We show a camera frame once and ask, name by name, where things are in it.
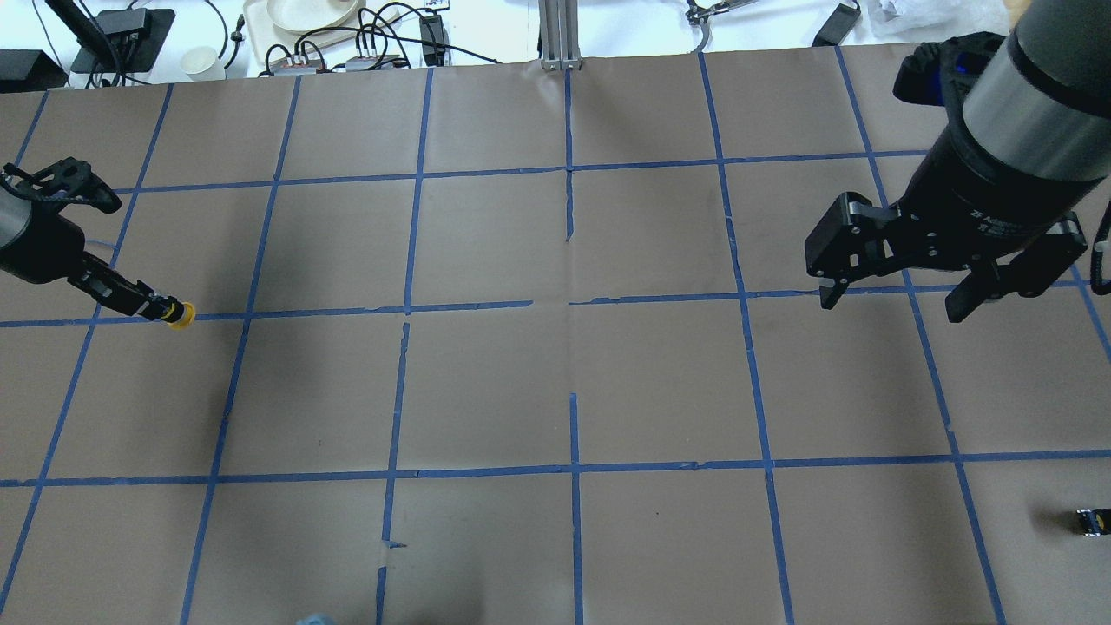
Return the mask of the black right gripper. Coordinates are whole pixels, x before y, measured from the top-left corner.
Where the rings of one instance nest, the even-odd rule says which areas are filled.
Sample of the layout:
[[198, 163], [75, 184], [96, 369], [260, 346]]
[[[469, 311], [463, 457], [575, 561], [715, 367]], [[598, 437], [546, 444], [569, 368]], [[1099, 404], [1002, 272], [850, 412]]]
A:
[[1085, 181], [1027, 174], [945, 130], [894, 202], [834, 199], [805, 236], [805, 272], [823, 310], [865, 278], [965, 272], [944, 300], [947, 320], [961, 323], [990, 300], [1042, 295], [1064, 274], [1088, 246], [1073, 210], [1087, 193]]

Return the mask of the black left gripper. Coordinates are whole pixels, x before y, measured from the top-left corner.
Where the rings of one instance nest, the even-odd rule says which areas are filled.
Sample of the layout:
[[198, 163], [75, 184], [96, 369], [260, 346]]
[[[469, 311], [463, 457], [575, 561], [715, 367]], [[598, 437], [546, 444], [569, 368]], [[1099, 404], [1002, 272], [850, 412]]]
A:
[[12, 276], [33, 285], [67, 280], [122, 315], [170, 320], [169, 296], [141, 280], [126, 280], [106, 261], [86, 253], [83, 230], [51, 208], [4, 203], [1, 244], [1, 268]]

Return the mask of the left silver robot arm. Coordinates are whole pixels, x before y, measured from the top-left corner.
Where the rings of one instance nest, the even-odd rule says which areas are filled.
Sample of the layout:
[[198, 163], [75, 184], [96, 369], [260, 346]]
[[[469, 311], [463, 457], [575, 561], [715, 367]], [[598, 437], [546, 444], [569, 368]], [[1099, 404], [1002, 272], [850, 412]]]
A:
[[184, 326], [196, 308], [160, 293], [141, 280], [128, 281], [102, 258], [87, 252], [86, 233], [61, 210], [82, 196], [34, 195], [8, 187], [3, 193], [3, 272], [31, 285], [63, 280], [102, 308], [126, 316]]

